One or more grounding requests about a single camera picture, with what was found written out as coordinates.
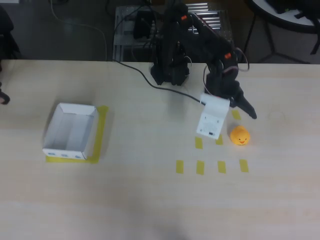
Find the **person's hand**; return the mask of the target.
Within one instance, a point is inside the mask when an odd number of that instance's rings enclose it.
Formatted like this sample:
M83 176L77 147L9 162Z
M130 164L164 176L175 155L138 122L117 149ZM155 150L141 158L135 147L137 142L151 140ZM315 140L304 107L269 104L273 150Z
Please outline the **person's hand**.
M10 102L10 100L10 97L4 92L2 92L2 90L0 89L0 104L7 105Z

